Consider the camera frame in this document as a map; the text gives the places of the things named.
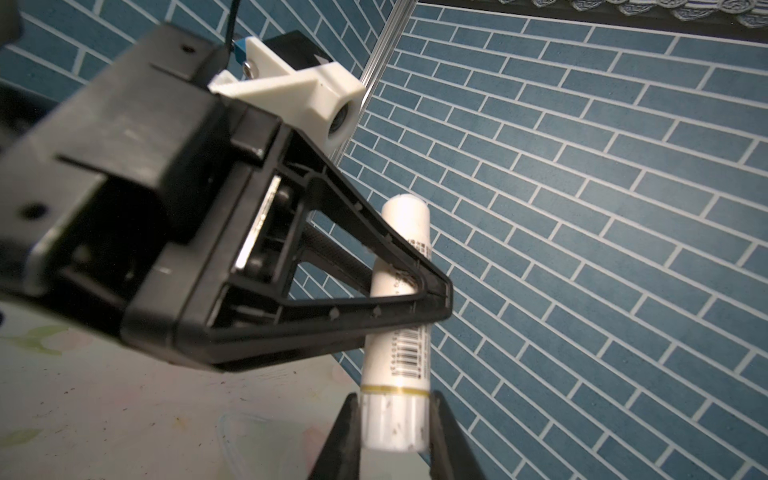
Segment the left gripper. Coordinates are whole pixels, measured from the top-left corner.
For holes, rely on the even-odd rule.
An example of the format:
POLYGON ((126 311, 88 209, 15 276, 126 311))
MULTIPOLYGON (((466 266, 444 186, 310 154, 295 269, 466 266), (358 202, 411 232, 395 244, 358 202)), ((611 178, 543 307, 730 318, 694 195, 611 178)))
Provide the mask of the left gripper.
POLYGON ((159 26, 3 151, 3 294, 174 364, 311 355, 287 295, 312 147, 208 90, 224 54, 159 26))

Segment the white glue stick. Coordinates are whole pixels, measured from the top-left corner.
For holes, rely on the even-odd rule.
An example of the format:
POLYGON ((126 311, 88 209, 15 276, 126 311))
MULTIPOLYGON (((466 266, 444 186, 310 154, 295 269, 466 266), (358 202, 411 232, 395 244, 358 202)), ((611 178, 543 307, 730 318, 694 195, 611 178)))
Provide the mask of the white glue stick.
MULTIPOLYGON (((383 219, 428 259, 430 212, 421 199, 398 195, 382 208, 383 219)), ((371 296, 416 293, 414 280, 377 259, 371 296)), ((429 445, 429 325, 369 335, 361 380, 361 441, 366 449, 424 453, 429 445)))

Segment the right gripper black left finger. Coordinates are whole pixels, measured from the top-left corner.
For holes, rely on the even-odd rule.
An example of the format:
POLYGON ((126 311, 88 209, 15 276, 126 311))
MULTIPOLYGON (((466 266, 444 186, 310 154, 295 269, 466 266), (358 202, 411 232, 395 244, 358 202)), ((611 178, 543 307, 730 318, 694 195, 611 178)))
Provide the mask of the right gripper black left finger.
POLYGON ((321 449, 308 480, 358 480, 361 413, 356 393, 349 394, 321 449))

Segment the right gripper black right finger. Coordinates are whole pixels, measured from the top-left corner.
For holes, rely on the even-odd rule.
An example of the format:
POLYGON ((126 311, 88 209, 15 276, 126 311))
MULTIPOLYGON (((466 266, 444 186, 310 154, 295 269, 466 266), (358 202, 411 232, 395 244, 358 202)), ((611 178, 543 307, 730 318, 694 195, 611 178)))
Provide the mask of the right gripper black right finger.
POLYGON ((445 396, 439 391, 430 395, 429 435, 432 480, 486 478, 445 396))

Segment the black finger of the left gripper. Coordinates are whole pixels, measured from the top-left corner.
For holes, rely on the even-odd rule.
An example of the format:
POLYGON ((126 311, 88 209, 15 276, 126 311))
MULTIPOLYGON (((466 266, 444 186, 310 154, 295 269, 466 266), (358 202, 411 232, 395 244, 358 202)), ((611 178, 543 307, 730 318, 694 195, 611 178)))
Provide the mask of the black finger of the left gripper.
POLYGON ((453 287, 298 131, 280 129, 247 171, 203 271, 203 358, 235 372, 361 346, 366 336, 447 319, 453 287), (402 277, 373 270, 310 223, 318 212, 402 277))

